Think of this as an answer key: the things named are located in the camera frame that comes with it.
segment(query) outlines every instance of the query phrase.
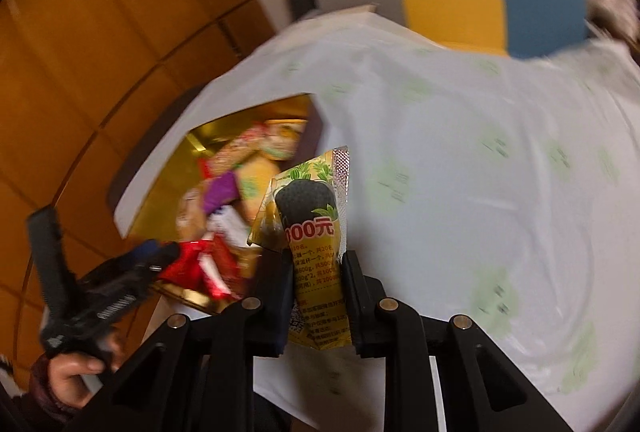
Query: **candy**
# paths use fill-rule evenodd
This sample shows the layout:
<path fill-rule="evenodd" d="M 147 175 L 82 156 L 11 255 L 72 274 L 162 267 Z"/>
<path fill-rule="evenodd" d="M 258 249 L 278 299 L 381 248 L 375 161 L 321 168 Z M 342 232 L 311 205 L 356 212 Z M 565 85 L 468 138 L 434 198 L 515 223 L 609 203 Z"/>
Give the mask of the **candy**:
<path fill-rule="evenodd" d="M 223 205 L 228 205 L 240 197 L 233 171 L 225 172 L 222 176 L 212 179 L 209 188 L 203 196 L 202 209 L 209 215 Z"/>
<path fill-rule="evenodd" d="M 215 234 L 201 240 L 181 242 L 178 260 L 159 276 L 184 289 L 206 293 L 214 300 L 239 299 L 244 282 L 234 256 Z"/>
<path fill-rule="evenodd" d="M 280 172 L 273 161 L 259 154 L 240 165 L 236 170 L 236 181 L 244 215 L 248 221 L 253 221 L 260 209 L 262 197 L 271 182 L 271 178 Z"/>
<path fill-rule="evenodd" d="M 206 218 L 202 211 L 200 189 L 192 188 L 180 200 L 175 225 L 180 240 L 197 240 L 205 231 Z"/>
<path fill-rule="evenodd" d="M 215 232 L 225 238 L 229 246 L 248 248 L 249 227 L 232 206 L 222 206 L 207 219 L 207 231 Z"/>
<path fill-rule="evenodd" d="M 269 159 L 286 161 L 296 151 L 306 120 L 269 120 L 267 134 L 260 148 Z"/>
<path fill-rule="evenodd" d="M 209 158 L 209 173 L 213 177 L 220 176 L 235 165 L 242 163 L 256 152 L 266 138 L 266 127 L 263 123 L 256 123 L 252 128 L 244 131 L 240 136 L 227 143 L 214 157 Z"/>

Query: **qr code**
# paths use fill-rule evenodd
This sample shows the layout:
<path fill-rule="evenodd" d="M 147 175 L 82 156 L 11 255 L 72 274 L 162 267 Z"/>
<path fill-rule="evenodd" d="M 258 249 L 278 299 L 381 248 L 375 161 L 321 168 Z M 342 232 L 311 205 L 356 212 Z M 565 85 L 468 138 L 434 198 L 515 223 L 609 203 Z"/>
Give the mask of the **qr code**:
<path fill-rule="evenodd" d="M 289 331 L 294 333 L 301 333 L 305 328 L 305 322 L 302 319 L 302 313 L 298 307 L 298 303 L 293 303 L 293 309 L 291 310 L 291 318 L 289 320 Z"/>

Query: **snack packet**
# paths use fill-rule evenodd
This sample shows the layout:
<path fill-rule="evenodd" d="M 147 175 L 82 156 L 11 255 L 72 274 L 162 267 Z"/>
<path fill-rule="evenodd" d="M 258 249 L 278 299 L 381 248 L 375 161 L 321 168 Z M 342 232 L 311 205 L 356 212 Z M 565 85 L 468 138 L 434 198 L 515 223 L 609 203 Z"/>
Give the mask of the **snack packet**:
<path fill-rule="evenodd" d="M 263 123 L 256 123 L 248 128 L 207 160 L 207 174 L 217 177 L 242 163 L 260 148 L 265 137 L 266 128 Z"/>
<path fill-rule="evenodd" d="M 226 243 L 235 248 L 249 248 L 246 239 L 249 227 L 230 205 L 222 206 L 207 219 L 207 231 L 223 235 Z"/>
<path fill-rule="evenodd" d="M 269 159 L 286 161 L 296 152 L 306 120 L 268 120 L 266 138 L 260 149 Z"/>
<path fill-rule="evenodd" d="M 214 300 L 238 300 L 246 290 L 246 282 L 234 256 L 222 237 L 215 234 L 181 242 L 180 257 L 158 279 L 206 293 Z"/>
<path fill-rule="evenodd" d="M 233 173 L 236 175 L 238 189 L 242 197 L 244 216 L 253 222 L 260 210 L 260 203 L 271 178 L 280 169 L 273 161 L 256 154 L 242 163 Z"/>
<path fill-rule="evenodd" d="M 212 179 L 213 177 L 213 172 L 209 169 L 210 159 L 211 159 L 210 157 L 199 157 L 197 159 L 198 168 L 200 169 L 200 174 L 202 176 L 202 179 Z"/>
<path fill-rule="evenodd" d="M 202 211 L 202 192 L 199 188 L 188 190 L 180 200 L 175 218 L 180 240 L 197 240 L 205 232 L 206 217 Z"/>
<path fill-rule="evenodd" d="M 348 177 L 346 147 L 278 174 L 248 239 L 275 251 L 291 249 L 296 304 L 289 339 L 319 350 L 351 343 L 340 284 Z"/>
<path fill-rule="evenodd" d="M 225 172 L 221 176 L 210 180 L 209 187 L 202 199 L 202 209 L 209 215 L 221 206 L 228 205 L 240 197 L 236 186 L 236 176 L 233 171 Z"/>

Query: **orange wooden surface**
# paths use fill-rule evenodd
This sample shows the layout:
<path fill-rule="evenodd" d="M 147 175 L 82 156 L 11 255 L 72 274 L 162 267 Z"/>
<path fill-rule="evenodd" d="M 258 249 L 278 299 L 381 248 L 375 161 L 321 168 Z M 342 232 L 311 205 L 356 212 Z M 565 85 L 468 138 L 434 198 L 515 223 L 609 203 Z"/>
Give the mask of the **orange wooden surface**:
<path fill-rule="evenodd" d="M 44 308 L 27 215 L 56 204 L 78 276 L 125 251 L 106 205 L 123 160 L 181 92 L 272 33 L 255 0 L 0 1 L 0 352 L 20 386 Z M 129 353 L 156 300 L 119 324 Z"/>

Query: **purple candy wrapper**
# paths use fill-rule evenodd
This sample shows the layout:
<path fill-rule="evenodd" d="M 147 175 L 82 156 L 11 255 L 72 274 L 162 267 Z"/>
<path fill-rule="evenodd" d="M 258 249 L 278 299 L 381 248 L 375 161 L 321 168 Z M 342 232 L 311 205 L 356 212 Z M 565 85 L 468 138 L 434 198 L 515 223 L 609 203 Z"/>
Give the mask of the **purple candy wrapper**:
<path fill-rule="evenodd" d="M 238 186 L 236 186 L 236 177 L 233 171 L 230 170 L 211 181 L 209 189 L 204 194 L 202 207 L 204 213 L 209 215 L 221 206 L 228 205 L 239 198 L 240 192 L 238 192 Z"/>

